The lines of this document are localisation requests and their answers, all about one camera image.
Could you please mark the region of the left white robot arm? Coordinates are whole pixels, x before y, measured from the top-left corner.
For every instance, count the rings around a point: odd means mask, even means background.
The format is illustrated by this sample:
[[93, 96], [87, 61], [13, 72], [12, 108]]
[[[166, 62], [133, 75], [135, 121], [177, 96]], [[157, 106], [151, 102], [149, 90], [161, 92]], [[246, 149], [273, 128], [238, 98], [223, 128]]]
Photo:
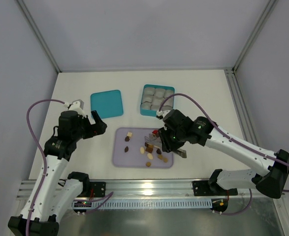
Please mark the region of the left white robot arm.
[[77, 111], [64, 111], [59, 117], [57, 131], [44, 145], [44, 161], [32, 193], [19, 216], [9, 219], [8, 227], [16, 236], [56, 236], [60, 221], [73, 200], [90, 190], [88, 174], [72, 172], [56, 193], [59, 180], [77, 143], [105, 133], [107, 125], [97, 111], [89, 118]]

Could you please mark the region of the brown square chocolate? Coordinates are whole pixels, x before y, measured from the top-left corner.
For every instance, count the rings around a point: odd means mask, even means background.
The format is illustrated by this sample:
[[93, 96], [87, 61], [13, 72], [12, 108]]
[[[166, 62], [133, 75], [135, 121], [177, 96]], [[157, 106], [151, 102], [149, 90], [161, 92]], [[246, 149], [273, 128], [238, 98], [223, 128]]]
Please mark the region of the brown square chocolate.
[[148, 152], [148, 153], [152, 153], [154, 150], [154, 147], [153, 146], [147, 146], [145, 151]]

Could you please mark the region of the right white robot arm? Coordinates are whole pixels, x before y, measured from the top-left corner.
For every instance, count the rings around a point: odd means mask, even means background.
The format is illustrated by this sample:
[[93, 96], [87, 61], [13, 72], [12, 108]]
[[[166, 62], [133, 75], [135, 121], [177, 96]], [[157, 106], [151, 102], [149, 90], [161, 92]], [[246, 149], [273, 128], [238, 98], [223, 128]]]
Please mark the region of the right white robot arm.
[[186, 142], [220, 151], [248, 166], [247, 170], [216, 169], [208, 180], [214, 192], [234, 188], [256, 189], [261, 194], [281, 197], [289, 175], [289, 153], [255, 146], [220, 129], [206, 117], [191, 120], [179, 110], [158, 111], [164, 126], [158, 130], [164, 152], [179, 150]]

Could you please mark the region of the metal tongs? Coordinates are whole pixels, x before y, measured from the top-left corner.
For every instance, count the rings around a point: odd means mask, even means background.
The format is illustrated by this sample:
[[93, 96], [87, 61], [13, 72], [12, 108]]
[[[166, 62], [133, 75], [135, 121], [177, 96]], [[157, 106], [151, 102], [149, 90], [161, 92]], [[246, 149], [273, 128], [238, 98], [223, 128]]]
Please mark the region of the metal tongs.
[[157, 137], [155, 134], [150, 133], [149, 135], [145, 136], [145, 142], [149, 145], [157, 145], [160, 147], [160, 150], [166, 153], [175, 153], [181, 158], [187, 158], [187, 152], [181, 148], [170, 150], [166, 148], [166, 145], [162, 143], [162, 140], [160, 137]]

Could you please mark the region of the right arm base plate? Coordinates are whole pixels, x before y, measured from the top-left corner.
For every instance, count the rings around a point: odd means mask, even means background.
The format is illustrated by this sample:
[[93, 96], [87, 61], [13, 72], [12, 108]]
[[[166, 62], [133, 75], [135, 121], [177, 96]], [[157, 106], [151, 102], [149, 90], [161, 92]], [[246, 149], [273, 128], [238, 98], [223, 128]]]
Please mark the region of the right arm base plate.
[[195, 180], [192, 182], [192, 187], [195, 197], [213, 195], [207, 180]]

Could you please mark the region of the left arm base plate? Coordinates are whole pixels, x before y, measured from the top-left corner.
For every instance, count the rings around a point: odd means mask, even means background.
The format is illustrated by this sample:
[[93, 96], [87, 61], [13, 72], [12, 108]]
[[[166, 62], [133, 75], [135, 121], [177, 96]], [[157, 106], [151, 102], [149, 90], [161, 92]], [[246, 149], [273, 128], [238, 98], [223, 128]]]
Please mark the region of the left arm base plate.
[[91, 181], [90, 189], [88, 191], [88, 197], [93, 198], [102, 198], [105, 196], [106, 192], [106, 182], [104, 181]]

